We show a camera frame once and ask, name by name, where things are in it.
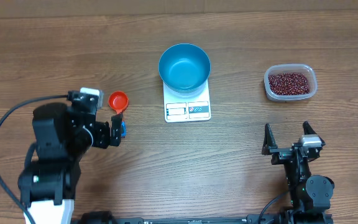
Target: red measuring cup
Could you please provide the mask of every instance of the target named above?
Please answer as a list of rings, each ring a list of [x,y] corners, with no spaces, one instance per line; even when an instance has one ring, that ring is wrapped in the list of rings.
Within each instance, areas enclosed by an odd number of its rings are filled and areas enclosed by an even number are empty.
[[[109,105],[120,114],[128,107],[128,96],[123,91],[115,91],[109,97]]]

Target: bowl rim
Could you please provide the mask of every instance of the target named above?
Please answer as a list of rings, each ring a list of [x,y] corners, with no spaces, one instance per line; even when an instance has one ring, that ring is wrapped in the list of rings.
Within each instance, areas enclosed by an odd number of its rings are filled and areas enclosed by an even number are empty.
[[[160,71],[161,58],[164,56],[165,53],[167,53],[168,50],[170,50],[170,49],[173,48],[173,47],[177,47],[177,46],[179,46],[179,45],[189,45],[189,46],[192,46],[192,47],[196,47],[196,48],[200,49],[200,50],[202,51],[202,53],[204,53],[205,56],[206,56],[206,58],[208,59],[208,63],[209,63],[209,72],[208,72],[208,75],[206,76],[205,80],[204,80],[200,85],[198,85],[198,86],[196,86],[196,87],[189,88],[189,89],[175,88],[175,87],[169,85],[166,81],[164,81],[164,79],[163,79],[162,76],[161,76],[161,71]],[[210,76],[210,74],[211,74],[211,70],[212,70],[211,59],[209,59],[208,54],[207,54],[201,47],[198,47],[197,45],[191,44],[191,43],[179,43],[179,44],[175,44],[175,45],[169,47],[167,50],[165,50],[165,51],[162,53],[162,55],[161,55],[161,57],[160,57],[160,60],[158,61],[158,74],[160,75],[161,80],[162,80],[167,86],[169,86],[169,87],[170,87],[171,89],[173,89],[173,90],[179,90],[179,91],[194,91],[194,90],[196,90],[197,88],[201,87],[201,86],[208,80],[208,78],[209,78],[209,76]]]

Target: red beans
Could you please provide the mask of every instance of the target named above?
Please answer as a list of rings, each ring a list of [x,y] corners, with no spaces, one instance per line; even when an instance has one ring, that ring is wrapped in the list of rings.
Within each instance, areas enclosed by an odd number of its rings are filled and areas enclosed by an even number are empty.
[[[268,83],[277,95],[303,95],[310,92],[309,81],[302,73],[271,75]]]

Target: label on scale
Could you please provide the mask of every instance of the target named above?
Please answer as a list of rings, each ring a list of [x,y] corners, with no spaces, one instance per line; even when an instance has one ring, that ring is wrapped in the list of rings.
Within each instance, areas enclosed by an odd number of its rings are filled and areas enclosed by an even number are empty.
[[[192,102],[189,103],[189,118],[207,118],[209,117],[208,102]]]

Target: blue part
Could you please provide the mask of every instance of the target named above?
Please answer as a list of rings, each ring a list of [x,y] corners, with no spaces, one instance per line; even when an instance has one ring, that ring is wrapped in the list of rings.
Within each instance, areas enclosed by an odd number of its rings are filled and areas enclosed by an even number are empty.
[[[125,127],[125,122],[121,123],[121,137],[124,138],[127,135],[127,128]]]
[[[191,91],[208,79],[211,61],[203,49],[193,44],[177,44],[161,55],[158,71],[169,87]]]

